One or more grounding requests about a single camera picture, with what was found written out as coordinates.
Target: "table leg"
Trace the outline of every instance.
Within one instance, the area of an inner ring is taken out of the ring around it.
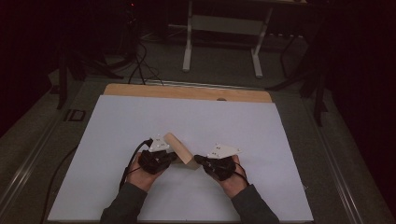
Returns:
[[[190,71],[191,62],[191,32],[192,32],[192,1],[189,1],[189,17],[187,19],[187,44],[184,51],[183,72]]]
[[[251,58],[253,60],[254,73],[256,74],[256,78],[262,78],[262,66],[260,64],[259,52],[260,48],[262,47],[262,41],[264,40],[265,32],[267,31],[268,22],[270,21],[272,11],[272,7],[268,8],[267,15],[265,16],[265,21],[262,23],[262,30],[260,31],[259,40],[257,42],[256,48],[251,50]]]

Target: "hand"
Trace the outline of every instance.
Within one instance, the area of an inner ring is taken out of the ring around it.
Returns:
[[[163,171],[160,171],[159,173],[152,175],[144,171],[142,168],[138,169],[140,167],[139,163],[137,161],[139,160],[141,156],[141,152],[138,152],[136,154],[136,157],[134,158],[134,161],[132,162],[131,166],[129,167],[129,172],[132,170],[135,170],[128,174],[126,177],[126,181],[137,186],[138,188],[144,190],[145,192],[149,192],[149,189],[151,188],[151,185],[154,183],[154,181],[160,176]]]
[[[233,161],[240,164],[237,155],[233,155]],[[246,178],[246,174],[241,166],[236,165],[235,171]],[[247,182],[239,175],[232,175],[230,178],[223,181],[219,181],[216,178],[214,179],[221,185],[225,194],[227,194],[230,199],[248,186]]]

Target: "floor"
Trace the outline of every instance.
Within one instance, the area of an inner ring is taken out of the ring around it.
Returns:
[[[191,70],[182,72],[184,34],[178,32],[174,32],[168,42],[158,41],[151,34],[143,38],[144,47],[139,47],[139,55],[146,54],[142,70],[148,84],[159,85],[162,81],[164,85],[263,91],[285,80],[279,53],[287,39],[281,36],[266,37],[259,54],[264,78],[257,79],[246,46],[210,48],[208,44],[216,43],[204,41],[205,34],[196,34]],[[285,58],[289,72],[301,60],[305,49],[302,39],[290,48]],[[110,62],[118,59],[108,57]],[[78,144],[97,98],[108,83],[127,83],[135,67],[134,63],[115,70],[124,77],[122,80],[103,77],[88,68],[89,75],[84,82],[69,77],[69,96],[63,110],[56,110],[58,96],[48,93],[0,139],[0,190],[5,193],[0,204],[7,204],[0,216],[1,223],[39,223],[43,212],[48,213],[72,156],[62,160]],[[57,71],[49,76],[56,84]],[[141,82],[136,73],[132,83]],[[307,187],[306,197],[315,223],[396,223],[332,102],[332,93],[325,92],[328,111],[322,113],[323,127],[318,127],[312,118],[313,98],[300,97],[301,85],[296,83],[281,91],[270,91],[270,94],[282,118],[302,182]],[[85,111],[87,116],[83,121],[67,120],[69,109]],[[35,160],[32,151],[37,152]],[[35,162],[28,163],[27,158]],[[20,187],[12,191],[9,187],[15,174],[23,174],[23,178]]]

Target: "wooden block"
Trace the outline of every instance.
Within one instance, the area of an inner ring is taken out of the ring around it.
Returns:
[[[194,156],[172,133],[167,133],[163,139],[171,146],[184,164],[194,170],[199,168],[199,164],[194,160]]]

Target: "table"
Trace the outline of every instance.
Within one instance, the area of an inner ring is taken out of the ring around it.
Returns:
[[[205,155],[216,141],[242,148],[239,157],[250,183],[280,220],[313,220],[280,117],[271,102],[265,91],[107,86],[49,220],[97,221],[117,195],[131,148],[155,132],[174,133],[192,154]],[[171,223],[235,222],[239,216],[202,168],[192,171],[173,164],[152,186],[138,218]]]
[[[299,6],[308,6],[305,0],[296,2],[293,0],[251,0],[239,1],[240,3],[257,2],[266,4],[268,8],[265,11],[265,19],[263,21],[240,20],[234,18],[223,18],[215,16],[196,15],[192,12],[192,2],[189,1],[188,21],[187,21],[187,44],[184,53],[183,71],[189,72],[191,65],[191,33],[192,30],[214,31],[222,33],[232,33],[240,35],[256,35],[258,37],[256,46],[251,50],[254,71],[257,78],[262,78],[262,66],[260,64],[259,52],[262,47],[262,41],[271,19],[275,5],[292,4]]]

